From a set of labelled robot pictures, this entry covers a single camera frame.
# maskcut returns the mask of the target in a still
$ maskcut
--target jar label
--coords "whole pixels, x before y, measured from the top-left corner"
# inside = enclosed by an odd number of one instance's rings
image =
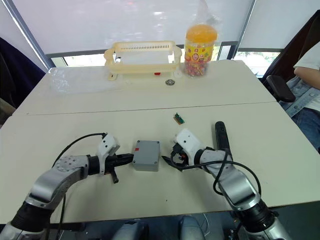
[[[194,47],[186,45],[184,59],[187,62],[207,63],[211,61],[213,50],[214,46]]]

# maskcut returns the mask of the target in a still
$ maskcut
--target white table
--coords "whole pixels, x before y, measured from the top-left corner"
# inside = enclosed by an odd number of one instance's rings
[[[178,125],[178,112],[185,124]],[[320,157],[276,102],[173,109],[133,110],[22,116],[1,129],[0,223],[12,219],[39,175],[51,167],[61,150],[76,138],[108,131],[120,153],[132,153],[137,140],[161,141],[168,155],[174,135],[189,128],[212,146],[211,125],[223,121],[234,160],[259,177],[262,199],[270,207],[320,200]],[[68,155],[94,155],[99,137],[84,139]],[[111,177],[89,176],[67,193],[65,222],[87,222],[229,210],[214,193],[213,178],[202,170],[183,173],[160,160],[158,172],[116,168]],[[56,223],[60,207],[52,215]]]
[[[211,62],[207,75],[119,75],[108,81],[103,66],[52,68],[14,115],[95,113],[275,102],[242,62]],[[174,79],[167,86],[165,81]]]

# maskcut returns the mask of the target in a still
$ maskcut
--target beige plastic basket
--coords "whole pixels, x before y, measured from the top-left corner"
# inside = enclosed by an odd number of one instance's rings
[[[174,60],[169,62],[172,54]],[[132,41],[114,43],[105,51],[104,58],[105,66],[113,74],[167,73],[177,70],[181,55],[174,41]]]

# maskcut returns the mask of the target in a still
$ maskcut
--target person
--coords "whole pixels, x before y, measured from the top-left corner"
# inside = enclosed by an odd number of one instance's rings
[[[295,77],[287,82],[293,103],[280,102],[312,145],[320,149],[320,41],[293,66]]]

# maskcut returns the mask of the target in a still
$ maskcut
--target white shirt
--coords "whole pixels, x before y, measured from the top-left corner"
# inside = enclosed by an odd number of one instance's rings
[[[307,51],[293,67],[320,70],[320,41],[310,48],[310,50]],[[305,108],[314,109],[320,112],[320,95],[309,102]]]

